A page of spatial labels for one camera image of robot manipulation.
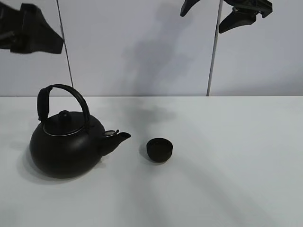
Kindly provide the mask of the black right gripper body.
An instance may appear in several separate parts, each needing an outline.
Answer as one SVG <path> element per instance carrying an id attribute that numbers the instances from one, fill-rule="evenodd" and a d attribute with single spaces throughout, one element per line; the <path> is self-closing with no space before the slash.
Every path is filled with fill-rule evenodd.
<path id="1" fill-rule="evenodd" d="M 261 14 L 262 18 L 272 13 L 272 3 L 268 0 L 224 0 L 233 7 L 235 12 L 245 12 L 250 14 Z"/>

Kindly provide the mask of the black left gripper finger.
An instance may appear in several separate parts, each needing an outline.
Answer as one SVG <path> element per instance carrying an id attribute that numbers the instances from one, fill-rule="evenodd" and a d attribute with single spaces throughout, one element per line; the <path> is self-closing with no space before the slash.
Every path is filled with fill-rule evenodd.
<path id="1" fill-rule="evenodd" d="M 15 42 L 10 51 L 13 53 L 30 54 L 46 52 L 62 53 L 63 38 L 47 23 L 39 7 L 32 3 L 22 3 L 18 17 L 14 20 Z"/>

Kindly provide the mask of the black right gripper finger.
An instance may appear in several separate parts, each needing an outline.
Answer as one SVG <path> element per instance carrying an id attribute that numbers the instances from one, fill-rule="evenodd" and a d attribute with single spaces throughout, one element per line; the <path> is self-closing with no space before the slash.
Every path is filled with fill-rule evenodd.
<path id="1" fill-rule="evenodd" d="M 246 13 L 244 11 L 231 12 L 219 25 L 219 33 L 227 32 L 231 29 L 252 25 L 256 22 L 257 16 L 254 13 Z"/>
<path id="2" fill-rule="evenodd" d="M 184 3 L 180 9 L 180 16 L 184 17 L 190 9 L 199 2 L 200 0 L 184 0 Z"/>

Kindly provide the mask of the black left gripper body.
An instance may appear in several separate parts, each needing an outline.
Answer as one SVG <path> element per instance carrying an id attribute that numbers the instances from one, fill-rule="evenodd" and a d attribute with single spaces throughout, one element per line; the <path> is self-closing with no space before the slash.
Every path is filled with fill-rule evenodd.
<path id="1" fill-rule="evenodd" d="M 23 13 L 6 4 L 0 5 L 0 48 L 14 49 L 20 46 Z"/>

